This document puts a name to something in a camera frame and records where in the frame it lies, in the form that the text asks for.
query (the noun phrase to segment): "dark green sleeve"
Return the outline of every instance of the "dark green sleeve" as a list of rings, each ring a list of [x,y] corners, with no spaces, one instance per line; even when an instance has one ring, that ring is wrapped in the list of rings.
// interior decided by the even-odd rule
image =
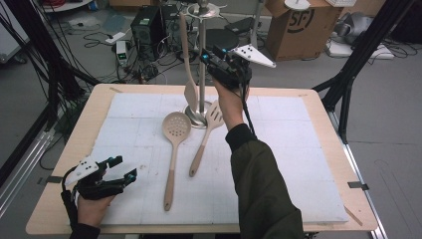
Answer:
[[[78,223],[69,239],[97,239],[100,228]]]
[[[245,124],[230,130],[226,140],[232,148],[242,239],[303,239],[301,210],[290,199],[271,149],[256,140]]]

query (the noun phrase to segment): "person's hand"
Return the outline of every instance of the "person's hand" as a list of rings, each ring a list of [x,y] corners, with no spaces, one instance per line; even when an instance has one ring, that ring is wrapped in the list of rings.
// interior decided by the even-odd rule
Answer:
[[[100,227],[114,196],[105,197],[99,200],[87,200],[81,195],[78,197],[78,223],[89,226]]]
[[[244,122],[243,106],[239,97],[239,91],[231,92],[215,79],[213,79],[213,83],[218,93],[218,102],[223,113],[223,120],[226,123],[227,130],[230,131],[236,125]]]

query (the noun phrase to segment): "computer tower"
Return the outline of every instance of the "computer tower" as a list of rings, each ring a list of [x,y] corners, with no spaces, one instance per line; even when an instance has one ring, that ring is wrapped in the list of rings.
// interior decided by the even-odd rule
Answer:
[[[130,24],[140,59],[158,59],[158,44],[165,38],[158,6],[142,6]]]
[[[167,46],[170,50],[178,51],[181,49],[180,39],[180,18],[176,5],[165,5],[161,7],[162,18],[165,23],[165,34],[170,36],[167,39]]]

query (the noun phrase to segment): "slotted spoon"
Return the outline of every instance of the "slotted spoon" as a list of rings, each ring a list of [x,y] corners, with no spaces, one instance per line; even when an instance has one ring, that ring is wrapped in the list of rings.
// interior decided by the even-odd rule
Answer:
[[[164,194],[164,210],[168,211],[173,202],[174,192],[174,169],[176,166],[177,148],[190,133],[192,125],[189,117],[184,113],[175,112],[165,117],[162,122],[162,132],[171,142],[173,149],[171,153],[170,169],[168,170],[167,184]]]

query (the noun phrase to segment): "slotted spatula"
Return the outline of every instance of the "slotted spatula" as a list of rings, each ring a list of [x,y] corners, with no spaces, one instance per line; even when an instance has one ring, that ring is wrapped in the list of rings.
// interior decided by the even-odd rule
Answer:
[[[224,124],[223,114],[221,113],[218,101],[215,101],[211,107],[208,108],[205,119],[207,120],[207,129],[205,131],[204,138],[202,139],[202,143],[199,146],[195,157],[193,158],[192,164],[190,165],[189,175],[191,177],[193,177],[198,170],[199,163],[201,162],[202,154],[204,154],[205,145],[207,144],[211,130]]]

